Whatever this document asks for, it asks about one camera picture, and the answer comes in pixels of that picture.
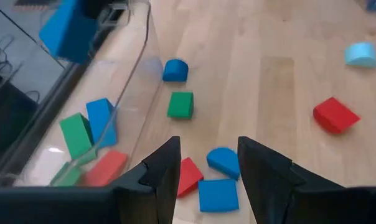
light blue foam block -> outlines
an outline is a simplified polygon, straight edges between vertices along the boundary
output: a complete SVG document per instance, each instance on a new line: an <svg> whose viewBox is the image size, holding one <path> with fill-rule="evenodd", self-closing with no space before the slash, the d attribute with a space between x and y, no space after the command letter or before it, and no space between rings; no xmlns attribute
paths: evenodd
<svg viewBox="0 0 376 224"><path fill-rule="evenodd" d="M227 147L218 147L207 154L207 163L211 168L238 180L240 175L238 155Z"/></svg>
<svg viewBox="0 0 376 224"><path fill-rule="evenodd" d="M163 71L165 82L186 82L188 77L188 64L180 59L172 59L166 63Z"/></svg>
<svg viewBox="0 0 376 224"><path fill-rule="evenodd" d="M63 0L39 37L53 57L83 63L97 30L97 21L83 15L82 0Z"/></svg>
<svg viewBox="0 0 376 224"><path fill-rule="evenodd" d="M365 68L376 67L375 46L369 42L361 42L351 45L344 52L346 65L355 65Z"/></svg>
<svg viewBox="0 0 376 224"><path fill-rule="evenodd" d="M198 189L201 212L231 212L239 209L237 185L232 179L201 180Z"/></svg>
<svg viewBox="0 0 376 224"><path fill-rule="evenodd" d="M88 120L95 143L100 139L101 133L104 131L107 122L111 118L111 113L115 109L108 99L102 98L86 104ZM100 147L113 146L118 142L118 135L116 130L116 117L111 122L106 131Z"/></svg>

transparent container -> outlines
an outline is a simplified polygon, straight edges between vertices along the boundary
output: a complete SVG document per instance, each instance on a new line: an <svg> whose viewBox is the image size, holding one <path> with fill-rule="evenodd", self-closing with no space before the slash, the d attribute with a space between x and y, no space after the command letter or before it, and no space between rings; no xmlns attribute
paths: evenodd
<svg viewBox="0 0 376 224"><path fill-rule="evenodd" d="M76 169L83 177L109 151L122 152L128 158L134 152L161 83L162 63L150 4L131 2L111 7L125 7L125 12L118 21L100 26L110 29L110 33L97 52L95 43L92 44L91 63L21 174L12 177L14 186L58 186ZM71 159L60 122L77 113L88 119L86 104L102 98L107 98L115 108L105 130L86 153ZM100 147L114 121L117 144ZM129 169L128 161L119 175ZM74 185L84 183L79 180Z"/></svg>

red foam block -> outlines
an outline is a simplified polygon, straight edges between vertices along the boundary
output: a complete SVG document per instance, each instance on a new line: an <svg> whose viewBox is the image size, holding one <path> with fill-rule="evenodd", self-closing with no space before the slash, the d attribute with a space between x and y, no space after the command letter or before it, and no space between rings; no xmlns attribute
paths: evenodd
<svg viewBox="0 0 376 224"><path fill-rule="evenodd" d="M360 118L334 97L316 106L313 111L315 120L332 134L343 133Z"/></svg>
<svg viewBox="0 0 376 224"><path fill-rule="evenodd" d="M127 161L127 154L111 150L84 175L84 185L101 187L119 177Z"/></svg>
<svg viewBox="0 0 376 224"><path fill-rule="evenodd" d="M181 161L180 182L177 197L183 197L198 187L198 181L203 180L203 174L190 157Z"/></svg>

red wedge block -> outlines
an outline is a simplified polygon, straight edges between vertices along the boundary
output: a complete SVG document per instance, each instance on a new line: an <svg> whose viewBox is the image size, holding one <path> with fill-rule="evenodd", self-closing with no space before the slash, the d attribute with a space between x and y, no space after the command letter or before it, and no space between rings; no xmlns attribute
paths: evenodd
<svg viewBox="0 0 376 224"><path fill-rule="evenodd" d="M84 185L101 187L119 177L127 161L127 154L111 150L84 175Z"/></svg>
<svg viewBox="0 0 376 224"><path fill-rule="evenodd" d="M181 161L180 182L177 197L183 197L198 187L198 181L203 180L203 174L190 157Z"/></svg>
<svg viewBox="0 0 376 224"><path fill-rule="evenodd" d="M316 106L313 116L319 125L332 134L343 133L360 120L355 113L351 112L350 109L334 97Z"/></svg>

wooden floor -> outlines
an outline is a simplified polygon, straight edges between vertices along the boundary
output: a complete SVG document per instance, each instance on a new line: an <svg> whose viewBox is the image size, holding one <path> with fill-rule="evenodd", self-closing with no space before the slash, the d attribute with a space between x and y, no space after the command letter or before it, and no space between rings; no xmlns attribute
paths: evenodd
<svg viewBox="0 0 376 224"><path fill-rule="evenodd" d="M172 135L205 179L207 153L248 136L344 186L376 185L376 69L344 65L354 42L376 45L376 14L355 0L153 0L163 61L189 64L185 85L165 83L148 116L133 163ZM172 91L194 92L191 121L166 117ZM335 96L362 119L331 136L312 110ZM255 223L242 182L240 210L199 212L197 192L175 216L193 223Z"/></svg>

